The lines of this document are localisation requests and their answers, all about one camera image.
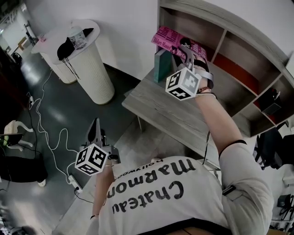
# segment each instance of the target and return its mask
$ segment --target wristband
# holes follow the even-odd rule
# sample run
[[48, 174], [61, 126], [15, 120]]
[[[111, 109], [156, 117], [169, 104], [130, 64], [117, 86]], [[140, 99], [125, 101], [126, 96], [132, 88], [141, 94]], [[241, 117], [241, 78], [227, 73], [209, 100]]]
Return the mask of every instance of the wristband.
[[211, 90], [211, 89], [208, 86], [205, 86], [203, 88], [198, 89], [197, 93], [201, 93], [201, 92], [203, 92], [205, 90]]

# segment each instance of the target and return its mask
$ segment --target white t-shirt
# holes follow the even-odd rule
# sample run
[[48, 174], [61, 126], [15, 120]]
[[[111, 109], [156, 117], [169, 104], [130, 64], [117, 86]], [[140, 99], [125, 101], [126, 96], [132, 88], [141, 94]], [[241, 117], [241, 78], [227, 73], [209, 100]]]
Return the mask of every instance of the white t-shirt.
[[266, 234], [273, 198], [247, 145], [228, 146], [220, 168], [223, 187], [187, 157], [168, 157], [120, 175], [87, 235], [167, 234], [187, 227], [221, 235]]

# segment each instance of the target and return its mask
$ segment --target wooden shelf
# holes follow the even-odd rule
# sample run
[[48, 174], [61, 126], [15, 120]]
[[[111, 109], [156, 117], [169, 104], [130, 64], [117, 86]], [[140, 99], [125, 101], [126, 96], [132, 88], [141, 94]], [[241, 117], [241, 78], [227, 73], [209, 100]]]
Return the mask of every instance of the wooden shelf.
[[198, 42], [206, 49], [207, 59], [211, 61], [224, 29], [181, 11], [175, 11], [164, 7], [160, 7], [159, 10], [159, 24], [161, 26], [167, 26]]
[[261, 53], [230, 32], [226, 33], [218, 52], [214, 64], [255, 95], [261, 94], [280, 74]]
[[[276, 89], [277, 92], [281, 92], [279, 97], [282, 102], [282, 108], [272, 115], [264, 115], [266, 115], [270, 120], [272, 120], [275, 125], [278, 125], [287, 120], [290, 116], [294, 115], [294, 88], [291, 86], [291, 84], [284, 76], [282, 76], [278, 81], [276, 81], [271, 87]], [[254, 104], [258, 108], [260, 107], [258, 100], [255, 101]]]
[[259, 82], [245, 69], [221, 54], [216, 55], [214, 64], [232, 75], [239, 83], [244, 85], [254, 95], [258, 95]]
[[[235, 21], [197, 6], [202, 3], [160, 0], [159, 25], [206, 49], [214, 75], [213, 92], [243, 135], [260, 134], [294, 115], [294, 81], [283, 65], [286, 60], [281, 60], [267, 38], [253, 28], [249, 34], [244, 30], [248, 25], [242, 22], [243, 27], [236, 27]], [[261, 112], [258, 99], [271, 87], [281, 91], [283, 106], [268, 116]]]
[[250, 104], [233, 117], [242, 133], [254, 136], [272, 128], [274, 124], [267, 119], [254, 104]]
[[260, 109], [260, 104], [259, 104], [259, 101], [256, 100], [253, 102], [253, 104], [256, 106], [256, 108], [266, 117], [268, 118], [274, 125], [276, 125], [276, 119], [273, 115], [267, 115], [265, 113], [263, 113]]
[[209, 63], [209, 69], [215, 78], [213, 92], [231, 116], [246, 107], [256, 97], [215, 64]]

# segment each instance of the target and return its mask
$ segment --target book cover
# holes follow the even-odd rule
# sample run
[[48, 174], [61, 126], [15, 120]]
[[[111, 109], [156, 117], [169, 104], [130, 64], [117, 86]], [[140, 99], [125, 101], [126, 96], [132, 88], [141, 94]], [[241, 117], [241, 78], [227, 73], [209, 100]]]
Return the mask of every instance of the book cover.
[[203, 49], [197, 42], [165, 26], [161, 26], [159, 28], [151, 42], [185, 59], [185, 54], [178, 49], [178, 47], [183, 45], [193, 51], [195, 55], [199, 55], [207, 60], [206, 50]]
[[172, 54], [161, 49], [154, 55], [154, 81], [159, 83], [166, 78], [171, 71]]

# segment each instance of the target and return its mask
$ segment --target pink book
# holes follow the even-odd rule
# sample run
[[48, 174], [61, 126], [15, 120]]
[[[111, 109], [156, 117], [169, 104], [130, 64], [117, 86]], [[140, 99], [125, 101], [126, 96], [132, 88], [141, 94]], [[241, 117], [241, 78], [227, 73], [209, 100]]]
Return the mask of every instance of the pink book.
[[206, 50], [203, 49], [197, 42], [165, 26], [161, 26], [159, 28], [151, 42], [185, 59], [185, 54], [178, 49], [178, 47], [183, 45], [190, 48], [194, 54], [207, 60]]

